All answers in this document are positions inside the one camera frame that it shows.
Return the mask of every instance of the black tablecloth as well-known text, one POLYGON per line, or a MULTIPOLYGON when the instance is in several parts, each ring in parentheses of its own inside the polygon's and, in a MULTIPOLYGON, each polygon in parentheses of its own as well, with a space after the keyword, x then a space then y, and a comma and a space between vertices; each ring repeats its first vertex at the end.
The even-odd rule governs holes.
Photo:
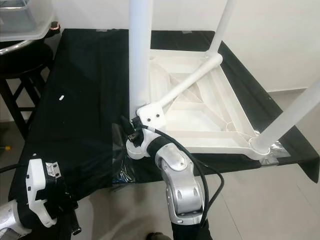
MULTIPOLYGON (((213 34, 153 31, 151 48, 206 51, 213 34)), ((113 169, 112 123, 119 123, 120 116, 128 117, 129 113, 128 44, 127 30, 64 30, 25 142, 19 162, 27 163, 32 158, 58 161, 75 200, 110 187, 118 170, 113 169)), ((219 52, 223 56, 222 69, 253 128, 263 131, 281 109, 225 44, 219 52)), ((279 164, 299 163, 317 182, 319 156, 299 130, 293 127, 280 142, 291 156, 279 158, 279 164)), ((195 155, 221 172, 262 166, 244 155, 195 155)), ((149 158, 130 164, 137 183, 161 180, 160 171, 149 158)), ((10 200, 26 200, 25 176, 26 169, 16 170, 10 200)))

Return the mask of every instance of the black stool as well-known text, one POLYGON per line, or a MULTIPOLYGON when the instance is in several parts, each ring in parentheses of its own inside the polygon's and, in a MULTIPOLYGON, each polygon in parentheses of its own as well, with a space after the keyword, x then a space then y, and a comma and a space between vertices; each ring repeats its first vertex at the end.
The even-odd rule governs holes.
MULTIPOLYGON (((1 42, 0 49, 16 43, 18 42, 1 42)), ((51 69, 52 64, 53 51, 43 39, 32 41, 21 49, 0 55, 0 94, 24 139, 28 135, 30 123, 45 87, 45 81, 40 73, 46 67, 51 69), (21 81, 14 93, 11 92, 7 82, 10 79, 21 81), (35 107, 18 107, 16 100, 23 89, 35 107), (21 112, 32 112, 27 122, 21 112)))

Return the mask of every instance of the white metal pipe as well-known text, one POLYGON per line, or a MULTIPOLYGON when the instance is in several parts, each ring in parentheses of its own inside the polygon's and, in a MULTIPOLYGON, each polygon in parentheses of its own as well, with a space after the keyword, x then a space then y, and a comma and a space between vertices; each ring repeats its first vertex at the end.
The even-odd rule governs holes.
POLYGON ((224 33, 227 29, 232 11, 234 9, 236 0, 227 0, 222 16, 220 18, 218 27, 216 28, 213 40, 211 42, 210 48, 208 50, 209 55, 213 55, 214 53, 218 52, 218 49, 220 47, 220 44, 222 42, 222 38, 224 36, 224 33))
POLYGON ((218 67, 222 63, 222 56, 218 53, 210 57, 206 62, 204 62, 197 70, 190 74, 185 80, 176 85, 171 91, 169 91, 163 98, 161 98, 158 103, 164 107, 175 99, 184 90, 189 88, 192 84, 202 78, 210 70, 218 67))
POLYGON ((153 0, 130 0, 129 115, 150 102, 149 55, 153 0))
POLYGON ((320 102, 320 80, 306 89, 283 113, 250 143, 259 153, 267 153, 279 140, 320 102))

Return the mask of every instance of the clear plastic sheet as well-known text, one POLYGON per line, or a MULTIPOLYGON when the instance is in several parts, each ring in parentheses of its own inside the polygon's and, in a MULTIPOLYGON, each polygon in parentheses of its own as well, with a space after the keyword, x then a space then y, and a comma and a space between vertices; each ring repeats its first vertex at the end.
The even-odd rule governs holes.
MULTIPOLYGON (((128 157, 126 151, 127 136, 123 128, 118 124, 112 124, 112 139, 113 139, 113 184, 133 183, 136 181, 135 172, 133 169, 132 159, 128 157)), ((270 146, 270 153, 260 160, 262 167, 278 165, 277 158, 290 157, 290 154, 282 146, 279 141, 276 141, 270 146)))

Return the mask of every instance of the gray tile floor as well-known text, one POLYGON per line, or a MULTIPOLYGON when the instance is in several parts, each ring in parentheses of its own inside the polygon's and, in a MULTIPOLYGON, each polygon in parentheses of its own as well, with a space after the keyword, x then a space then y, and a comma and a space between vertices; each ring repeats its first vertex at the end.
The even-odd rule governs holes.
MULTIPOLYGON (((300 92, 273 93, 285 109, 300 92)), ((320 106, 297 126, 320 152, 320 106)), ((0 167, 18 161, 23 139, 14 124, 0 132, 12 150, 0 156, 0 167)), ((223 174, 225 187, 208 219, 215 240, 319 240, 320 184, 311 182, 296 164, 223 174)), ((0 175, 0 203, 7 201, 13 172, 0 175)), ((207 176, 211 194, 219 184, 207 176)), ((73 240, 143 240, 160 231, 172 237, 161 182, 132 184, 117 191, 101 189, 79 202, 82 233, 73 240)))

